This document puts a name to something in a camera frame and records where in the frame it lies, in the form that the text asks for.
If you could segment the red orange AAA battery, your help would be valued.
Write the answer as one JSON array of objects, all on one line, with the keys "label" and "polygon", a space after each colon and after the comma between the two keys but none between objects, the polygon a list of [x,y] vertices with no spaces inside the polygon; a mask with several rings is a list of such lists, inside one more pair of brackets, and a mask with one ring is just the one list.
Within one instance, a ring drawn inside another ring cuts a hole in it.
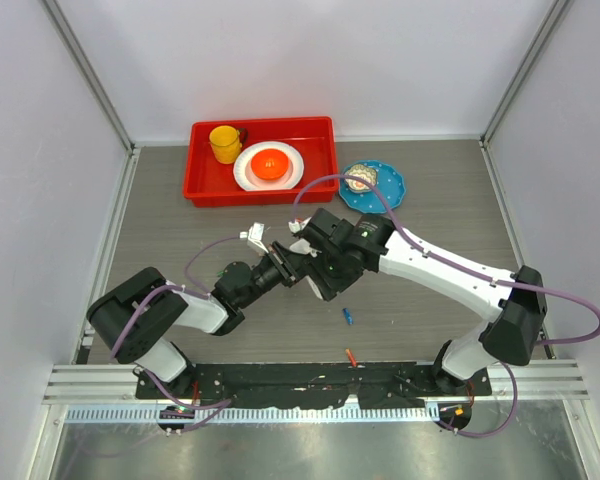
[{"label": "red orange AAA battery", "polygon": [[351,366],[354,367],[354,368],[357,368],[358,362],[357,362],[357,360],[356,360],[356,358],[355,358],[352,350],[349,349],[349,348],[346,348],[345,349],[345,354],[346,354],[346,356],[347,356],[347,358],[348,358]]}]

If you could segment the white red remote control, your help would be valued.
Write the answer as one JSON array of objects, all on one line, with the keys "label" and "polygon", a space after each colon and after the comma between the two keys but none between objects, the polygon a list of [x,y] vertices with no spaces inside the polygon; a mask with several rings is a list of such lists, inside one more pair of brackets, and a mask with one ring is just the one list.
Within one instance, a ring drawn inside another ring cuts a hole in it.
[{"label": "white red remote control", "polygon": [[300,255],[312,255],[313,248],[305,239],[299,239],[289,246],[289,250]]}]

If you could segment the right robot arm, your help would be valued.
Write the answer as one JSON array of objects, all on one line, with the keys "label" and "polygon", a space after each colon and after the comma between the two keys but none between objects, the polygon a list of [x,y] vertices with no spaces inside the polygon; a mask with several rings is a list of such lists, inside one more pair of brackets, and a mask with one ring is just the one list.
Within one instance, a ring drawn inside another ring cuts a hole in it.
[{"label": "right robot arm", "polygon": [[320,208],[304,221],[290,222],[289,229],[314,263],[308,273],[321,297],[372,271],[418,283],[480,317],[472,331],[441,347],[430,374],[435,391],[459,394],[475,373],[496,362],[529,363],[547,310],[537,270],[480,265],[414,237],[378,214],[364,214],[351,224]]}]

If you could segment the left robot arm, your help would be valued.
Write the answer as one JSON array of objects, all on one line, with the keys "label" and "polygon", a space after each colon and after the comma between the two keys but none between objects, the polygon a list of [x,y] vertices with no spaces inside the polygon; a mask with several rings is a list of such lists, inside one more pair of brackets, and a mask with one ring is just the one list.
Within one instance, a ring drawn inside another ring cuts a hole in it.
[{"label": "left robot arm", "polygon": [[194,366],[165,338],[166,332],[174,326],[216,336],[232,332],[244,320],[246,307],[278,285],[290,287],[301,280],[310,257],[274,242],[255,266],[228,264],[206,294],[147,267],[95,301],[86,319],[115,361],[142,367],[142,381],[156,378],[167,396],[180,399],[192,389]]}]

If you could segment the blue AAA battery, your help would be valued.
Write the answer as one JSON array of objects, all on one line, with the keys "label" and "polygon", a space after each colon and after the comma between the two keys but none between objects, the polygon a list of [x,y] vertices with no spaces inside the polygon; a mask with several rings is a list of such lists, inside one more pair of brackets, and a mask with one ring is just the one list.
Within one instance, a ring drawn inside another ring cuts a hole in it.
[{"label": "blue AAA battery", "polygon": [[347,324],[348,325],[353,325],[354,324],[354,320],[353,320],[353,317],[352,317],[350,311],[347,308],[343,308],[342,312],[343,312],[343,316],[344,316]]}]

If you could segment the small patterned bowl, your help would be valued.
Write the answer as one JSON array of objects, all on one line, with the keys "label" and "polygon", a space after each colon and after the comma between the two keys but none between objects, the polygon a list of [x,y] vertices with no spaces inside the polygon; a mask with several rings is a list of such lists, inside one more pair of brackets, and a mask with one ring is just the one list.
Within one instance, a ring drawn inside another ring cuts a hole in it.
[{"label": "small patterned bowl", "polygon": [[353,193],[366,193],[377,185],[378,171],[366,164],[358,163],[348,168],[344,175],[347,188]]}]

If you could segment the blue polka dot plate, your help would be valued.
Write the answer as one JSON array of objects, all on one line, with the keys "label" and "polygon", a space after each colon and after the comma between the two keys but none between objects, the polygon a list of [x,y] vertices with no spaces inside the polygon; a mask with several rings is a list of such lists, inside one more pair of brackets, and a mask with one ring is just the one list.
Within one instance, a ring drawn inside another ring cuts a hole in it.
[{"label": "blue polka dot plate", "polygon": [[[406,182],[401,173],[392,165],[378,160],[363,160],[354,164],[358,163],[369,165],[378,171],[376,189],[392,210],[399,207],[407,193]],[[342,174],[354,164],[345,167]],[[375,214],[386,212],[385,206],[372,190],[361,194],[353,193],[347,188],[344,179],[340,180],[339,195],[349,208],[358,212]]]}]

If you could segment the orange bowl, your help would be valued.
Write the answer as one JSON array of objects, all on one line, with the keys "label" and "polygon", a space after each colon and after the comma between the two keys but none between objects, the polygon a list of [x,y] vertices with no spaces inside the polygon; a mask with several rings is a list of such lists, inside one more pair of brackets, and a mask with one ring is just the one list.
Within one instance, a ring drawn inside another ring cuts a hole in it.
[{"label": "orange bowl", "polygon": [[282,179],[290,169],[286,153],[276,148],[266,148],[256,152],[250,161],[252,173],[263,181]]}]

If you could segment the white plate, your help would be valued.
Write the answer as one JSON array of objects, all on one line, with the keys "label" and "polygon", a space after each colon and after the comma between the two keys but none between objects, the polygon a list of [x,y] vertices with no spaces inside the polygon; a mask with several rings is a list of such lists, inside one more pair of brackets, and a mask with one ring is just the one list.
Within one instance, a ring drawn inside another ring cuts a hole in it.
[{"label": "white plate", "polygon": [[246,148],[236,159],[233,177],[245,191],[289,190],[304,174],[304,160],[294,147],[264,141]]}]

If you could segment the yellow cup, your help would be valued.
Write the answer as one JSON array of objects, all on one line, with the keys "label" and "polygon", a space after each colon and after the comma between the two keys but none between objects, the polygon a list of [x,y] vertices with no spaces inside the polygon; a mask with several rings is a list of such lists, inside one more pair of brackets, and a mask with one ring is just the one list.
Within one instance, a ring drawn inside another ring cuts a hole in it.
[{"label": "yellow cup", "polygon": [[224,165],[233,164],[241,154],[247,137],[246,128],[229,125],[215,127],[209,134],[209,143],[215,159]]}]

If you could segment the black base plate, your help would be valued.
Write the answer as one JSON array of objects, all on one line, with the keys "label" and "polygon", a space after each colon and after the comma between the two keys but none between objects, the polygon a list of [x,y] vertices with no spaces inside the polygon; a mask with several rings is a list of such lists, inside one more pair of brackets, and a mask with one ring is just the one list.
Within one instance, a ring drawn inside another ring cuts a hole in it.
[{"label": "black base plate", "polygon": [[492,394],[485,369],[459,386],[441,387],[432,367],[415,362],[201,364],[164,388],[185,402],[226,402],[238,409],[338,409],[352,395],[363,409],[422,406],[428,397]]}]

